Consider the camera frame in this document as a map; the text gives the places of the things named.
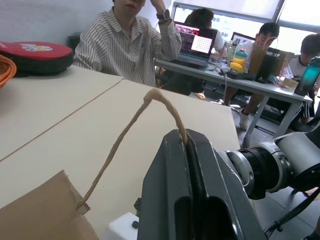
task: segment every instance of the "white wall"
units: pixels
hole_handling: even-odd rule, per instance
[[[165,0],[166,6],[171,0]],[[0,41],[44,41],[65,44],[67,37],[82,32],[112,0],[0,0]],[[140,15],[155,27],[156,10],[146,0]]]

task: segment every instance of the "table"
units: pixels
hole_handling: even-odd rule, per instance
[[[10,80],[0,89],[0,161],[121,79],[71,66],[56,76]]]
[[[282,136],[287,128],[289,127],[291,121],[294,119],[297,111],[300,108],[302,102],[312,102],[312,100],[308,96],[300,96],[292,91],[287,89],[275,86],[273,84],[262,84],[256,81],[249,81],[249,80],[237,80],[232,79],[229,77],[224,78],[223,76],[219,75],[215,71],[205,70],[203,68],[193,68],[189,66],[184,66],[181,64],[167,62],[162,60],[156,60],[155,65],[167,70],[175,71],[178,73],[190,75],[193,77],[198,77],[207,81],[211,81],[218,84],[227,84],[230,87],[234,87],[241,90],[246,90],[255,94],[263,95],[263,101],[260,104],[257,113],[253,121],[251,122],[246,135],[245,139],[250,141],[250,136],[263,112],[267,101],[269,98],[274,98],[278,100],[282,100],[288,103],[291,103],[286,115],[284,116],[277,132],[274,134],[274,138]]]
[[[0,208],[62,169],[84,195],[150,89],[122,80],[0,162]],[[205,134],[216,150],[240,148],[229,107],[162,92],[175,105],[185,127]],[[85,216],[99,237],[109,222],[135,212],[133,205],[141,196],[143,178],[162,138],[176,128],[166,107],[152,101],[124,137],[88,200],[91,210]]]

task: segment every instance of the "laptop screen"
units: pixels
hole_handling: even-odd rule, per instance
[[[217,30],[196,28],[185,23],[176,22],[175,28],[181,34],[181,53],[192,57],[209,59]]]

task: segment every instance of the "white sneaker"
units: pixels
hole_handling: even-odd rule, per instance
[[[240,117],[239,125],[242,130],[247,131],[248,130],[248,123],[249,123],[249,115],[245,115],[244,113],[242,113],[243,109],[241,109],[239,112],[239,117]]]

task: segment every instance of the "laptop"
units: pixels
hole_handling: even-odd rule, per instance
[[[181,34],[182,46],[176,60],[179,62],[206,67],[218,30],[197,28],[186,23],[175,22]]]

